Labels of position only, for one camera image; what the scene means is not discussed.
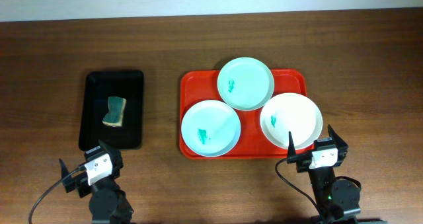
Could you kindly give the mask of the light blue plate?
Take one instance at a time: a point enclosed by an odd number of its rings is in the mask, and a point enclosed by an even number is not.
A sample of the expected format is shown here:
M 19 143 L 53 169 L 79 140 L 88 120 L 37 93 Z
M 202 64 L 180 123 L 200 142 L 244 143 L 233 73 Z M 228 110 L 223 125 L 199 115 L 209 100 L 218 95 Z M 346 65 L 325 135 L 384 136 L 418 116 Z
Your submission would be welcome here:
M 220 157 L 230 152 L 241 136 L 241 121 L 232 107 L 218 100 L 196 103 L 182 118 L 182 139 L 195 154 Z

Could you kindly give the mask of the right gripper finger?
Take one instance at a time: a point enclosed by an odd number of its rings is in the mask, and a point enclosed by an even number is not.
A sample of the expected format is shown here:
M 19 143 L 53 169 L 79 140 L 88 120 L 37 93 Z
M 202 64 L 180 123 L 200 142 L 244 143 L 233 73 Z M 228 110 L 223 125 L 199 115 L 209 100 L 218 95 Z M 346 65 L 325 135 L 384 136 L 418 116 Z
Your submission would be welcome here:
M 295 145 L 294 145 L 294 142 L 293 142 L 293 137 L 292 137 L 292 134 L 291 134 L 290 131 L 288 132 L 288 141 L 289 141 L 289 143 L 288 143 L 287 158 L 294 158 L 297 154 L 296 154 L 296 151 L 295 151 Z
M 328 125 L 328 134 L 332 140 L 336 143 L 337 147 L 345 147 L 346 142 L 333 130 L 332 126 Z

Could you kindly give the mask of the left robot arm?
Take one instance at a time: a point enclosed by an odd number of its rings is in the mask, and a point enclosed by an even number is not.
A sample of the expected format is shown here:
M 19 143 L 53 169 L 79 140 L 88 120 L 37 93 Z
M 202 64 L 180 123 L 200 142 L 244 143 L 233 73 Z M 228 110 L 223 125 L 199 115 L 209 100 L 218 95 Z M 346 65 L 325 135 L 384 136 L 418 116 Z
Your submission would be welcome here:
M 65 191 L 77 190 L 80 198 L 91 195 L 89 211 L 93 224 L 130 224 L 134 209 L 116 183 L 124 166 L 121 152 L 100 140 L 84 157 L 85 162 L 72 172 L 63 161 L 59 162 Z

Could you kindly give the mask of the green yellow sponge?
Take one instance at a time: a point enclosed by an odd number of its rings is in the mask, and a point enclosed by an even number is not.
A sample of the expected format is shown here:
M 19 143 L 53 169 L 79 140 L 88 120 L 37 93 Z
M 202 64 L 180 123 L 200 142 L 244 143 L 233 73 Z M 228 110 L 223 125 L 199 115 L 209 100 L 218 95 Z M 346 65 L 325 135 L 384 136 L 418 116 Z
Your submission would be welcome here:
M 108 112 L 102 119 L 102 123 L 109 127 L 122 127 L 126 99 L 119 96 L 108 97 Z

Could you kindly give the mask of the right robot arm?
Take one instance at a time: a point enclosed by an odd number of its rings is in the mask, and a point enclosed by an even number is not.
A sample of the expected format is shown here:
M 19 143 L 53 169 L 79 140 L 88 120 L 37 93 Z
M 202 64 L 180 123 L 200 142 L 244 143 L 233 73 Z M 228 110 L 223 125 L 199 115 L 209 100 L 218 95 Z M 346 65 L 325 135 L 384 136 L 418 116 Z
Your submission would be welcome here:
M 313 142 L 314 148 L 296 153 L 293 138 L 289 136 L 288 163 L 296 164 L 297 172 L 309 175 L 315 199 L 313 205 L 319 216 L 317 223 L 356 223 L 361 183 L 347 176 L 336 176 L 334 168 L 339 167 L 348 153 L 348 144 L 328 127 L 328 137 Z

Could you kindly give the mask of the mint green plate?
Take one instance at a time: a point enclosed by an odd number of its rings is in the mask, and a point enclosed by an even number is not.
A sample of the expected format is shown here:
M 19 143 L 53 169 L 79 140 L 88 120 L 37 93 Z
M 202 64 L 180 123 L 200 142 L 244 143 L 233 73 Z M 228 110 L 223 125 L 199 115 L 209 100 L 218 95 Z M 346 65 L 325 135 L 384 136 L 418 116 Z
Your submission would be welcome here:
M 224 102 L 242 111 L 257 110 L 272 97 L 274 76 L 260 60 L 238 57 L 227 62 L 217 77 L 217 90 Z

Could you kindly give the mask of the white plate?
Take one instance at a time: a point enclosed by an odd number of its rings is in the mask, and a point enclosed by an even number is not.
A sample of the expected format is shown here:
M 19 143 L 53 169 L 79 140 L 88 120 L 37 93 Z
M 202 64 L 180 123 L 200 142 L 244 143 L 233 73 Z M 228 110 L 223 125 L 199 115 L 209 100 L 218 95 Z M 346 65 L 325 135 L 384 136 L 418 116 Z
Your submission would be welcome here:
M 323 129 L 323 117 L 318 106 L 297 93 L 272 97 L 263 106 L 259 121 L 266 139 L 282 149 L 288 148 L 290 137 L 295 149 L 307 148 L 319 138 Z

